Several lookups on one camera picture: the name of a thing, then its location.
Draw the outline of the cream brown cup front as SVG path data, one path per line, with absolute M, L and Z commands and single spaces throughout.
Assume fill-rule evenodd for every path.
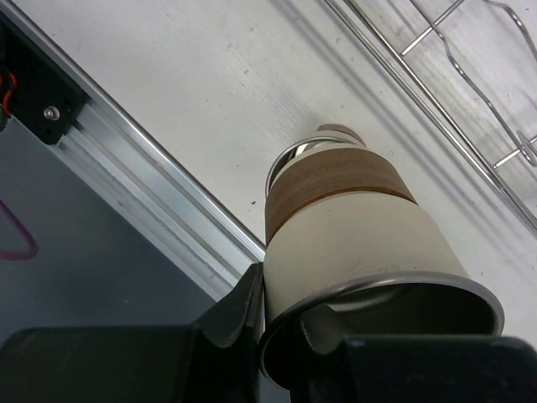
M 337 123 L 322 124 L 312 136 L 291 144 L 274 160 L 265 181 L 265 197 L 269 196 L 269 192 L 280 172 L 285 170 L 287 165 L 298 159 L 300 155 L 308 153 L 312 149 L 318 152 L 326 148 L 335 148 L 338 144 L 345 144 L 346 146 L 350 144 L 360 149 L 368 148 L 362 138 L 349 127 Z

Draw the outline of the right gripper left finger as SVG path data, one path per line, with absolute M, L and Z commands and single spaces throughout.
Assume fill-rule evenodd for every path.
M 1 348 L 4 402 L 255 402 L 263 266 L 188 325 L 35 328 Z

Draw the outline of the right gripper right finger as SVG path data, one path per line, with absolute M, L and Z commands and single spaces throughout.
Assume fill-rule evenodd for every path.
M 293 402 L 534 402 L 536 352 L 478 322 L 437 334 L 360 334 L 294 321 Z

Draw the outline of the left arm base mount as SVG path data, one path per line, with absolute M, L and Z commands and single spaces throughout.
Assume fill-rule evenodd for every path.
M 88 99 L 21 29 L 1 16 L 1 127 L 16 118 L 44 144 L 57 144 Z

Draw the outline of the cream brown cup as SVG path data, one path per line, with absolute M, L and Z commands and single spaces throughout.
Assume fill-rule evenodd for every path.
M 300 155 L 308 153 L 312 149 L 318 152 L 326 148 L 335 148 L 338 144 L 345 144 L 346 146 L 350 144 L 360 149 L 368 148 L 362 138 L 349 127 L 337 123 L 322 124 L 312 136 L 291 144 L 274 160 L 265 181 L 265 197 L 269 196 L 269 192 L 280 172 L 285 170 L 287 165 L 298 159 Z
M 265 205 L 267 328 L 262 371 L 289 388 L 300 316 L 335 317 L 360 334 L 434 334 L 485 322 L 503 308 L 472 280 L 398 171 L 369 149 L 338 144 L 300 155 Z

